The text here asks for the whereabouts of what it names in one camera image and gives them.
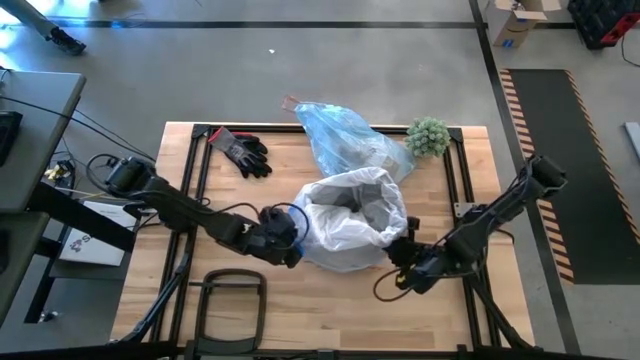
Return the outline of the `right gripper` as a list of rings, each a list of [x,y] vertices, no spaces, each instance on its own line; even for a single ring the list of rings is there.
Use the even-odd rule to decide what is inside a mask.
[[[424,294],[441,278],[445,277],[451,261],[443,247],[415,242],[420,228],[420,219],[407,217],[407,238],[393,241],[384,248],[389,260],[400,269],[395,285],[401,290],[412,290]]]

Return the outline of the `white printed plastic bag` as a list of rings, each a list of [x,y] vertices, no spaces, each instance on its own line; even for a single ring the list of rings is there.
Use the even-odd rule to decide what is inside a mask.
[[[365,167],[304,185],[289,210],[303,258],[338,273],[386,258],[384,248],[407,231],[399,186],[380,167]]]

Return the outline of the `translucent bluish bin liner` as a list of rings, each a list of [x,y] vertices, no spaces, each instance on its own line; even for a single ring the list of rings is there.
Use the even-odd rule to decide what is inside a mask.
[[[365,167],[380,167],[400,183],[415,168],[409,150],[374,130],[353,110],[332,104],[283,99],[306,133],[321,173],[328,177]]]

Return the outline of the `grey red work glove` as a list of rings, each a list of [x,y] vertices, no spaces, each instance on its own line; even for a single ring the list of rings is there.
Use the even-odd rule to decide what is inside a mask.
[[[268,149],[257,136],[231,132],[225,127],[220,127],[209,137],[208,142],[213,148],[221,151],[245,179],[250,175],[265,178],[272,173],[266,157]]]

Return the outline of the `potted green succulent plant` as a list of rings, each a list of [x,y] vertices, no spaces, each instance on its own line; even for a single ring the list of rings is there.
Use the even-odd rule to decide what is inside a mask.
[[[440,157],[451,140],[445,122],[433,117],[415,118],[406,134],[404,143],[415,157]]]

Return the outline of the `white flat box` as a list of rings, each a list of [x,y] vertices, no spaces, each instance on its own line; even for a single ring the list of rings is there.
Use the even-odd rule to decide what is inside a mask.
[[[137,220],[126,213],[123,206],[94,201],[84,201],[83,205],[128,230],[133,230],[137,225]],[[64,261],[107,266],[119,266],[123,257],[123,250],[97,240],[77,229],[72,229],[69,232],[59,255],[59,259]]]

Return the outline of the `black hazard striped floor mat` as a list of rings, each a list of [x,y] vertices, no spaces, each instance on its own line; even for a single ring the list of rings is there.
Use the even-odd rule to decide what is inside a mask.
[[[499,73],[522,154],[542,155],[567,185],[537,204],[559,277],[574,285],[640,285],[640,230],[572,74]]]

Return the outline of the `cardboard box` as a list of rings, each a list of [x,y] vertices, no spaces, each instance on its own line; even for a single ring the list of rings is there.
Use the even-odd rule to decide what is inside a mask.
[[[561,10],[560,0],[488,0],[485,17],[494,47],[517,48],[547,14]]]

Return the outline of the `grey desk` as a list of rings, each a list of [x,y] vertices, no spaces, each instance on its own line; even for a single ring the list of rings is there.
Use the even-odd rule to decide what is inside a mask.
[[[9,70],[0,75],[0,111],[22,115],[18,134],[0,166],[0,327],[31,264],[49,215],[28,204],[49,165],[86,84],[79,73]]]

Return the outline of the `black keyboard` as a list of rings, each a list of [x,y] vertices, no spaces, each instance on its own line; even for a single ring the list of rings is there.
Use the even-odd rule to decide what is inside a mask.
[[[0,111],[0,167],[16,141],[23,115],[16,111]]]

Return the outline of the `black red toolbox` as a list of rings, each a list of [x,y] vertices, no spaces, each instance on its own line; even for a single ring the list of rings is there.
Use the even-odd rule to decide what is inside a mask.
[[[589,50],[614,47],[640,21],[640,0],[569,0],[567,9]]]

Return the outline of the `grey desk leg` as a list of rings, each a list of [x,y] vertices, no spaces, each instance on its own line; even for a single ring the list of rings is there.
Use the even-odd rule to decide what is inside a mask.
[[[0,8],[69,55],[79,56],[86,49],[84,43],[70,36],[51,22],[27,0],[0,0]]]

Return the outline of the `black aluminium table frame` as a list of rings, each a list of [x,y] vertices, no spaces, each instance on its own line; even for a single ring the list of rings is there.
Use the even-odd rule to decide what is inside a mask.
[[[191,193],[209,198],[215,208],[240,202],[257,208],[292,200],[302,186],[320,178],[307,136],[292,125],[267,124],[258,136],[269,150],[273,173],[266,179],[243,179],[220,153],[206,155],[202,141],[192,136],[189,123],[165,126],[157,169],[173,185],[186,185]],[[449,196],[487,203],[501,191],[487,130],[463,126],[462,144],[452,150],[452,161],[422,159],[403,181],[401,190],[409,213],[421,221],[416,238],[432,243],[448,232],[454,214]],[[499,344],[478,300],[467,300],[459,279],[439,282],[431,291],[402,295],[389,276],[390,264],[359,272],[338,274],[309,262],[297,267],[274,267],[218,246],[204,234],[195,242],[195,254],[185,293],[167,308],[155,336],[175,339],[184,346],[195,330],[200,282],[210,271],[250,269],[267,280],[266,319],[261,350],[266,354],[307,353],[317,349],[338,351],[448,351],[479,338],[485,345]]]

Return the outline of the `black desk leg frame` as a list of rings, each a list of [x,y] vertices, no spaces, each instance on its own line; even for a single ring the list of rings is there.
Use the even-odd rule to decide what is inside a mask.
[[[135,236],[131,230],[87,208],[70,196],[45,183],[39,182],[34,187],[28,197],[25,209],[30,212],[46,213],[50,218],[61,222],[64,226],[78,229],[125,252],[133,250]],[[55,282],[55,278],[50,275],[50,272],[57,256],[61,252],[61,248],[62,245],[59,241],[46,237],[42,237],[37,243],[35,253],[48,258],[48,261],[24,317],[25,323],[36,324],[39,322]]]

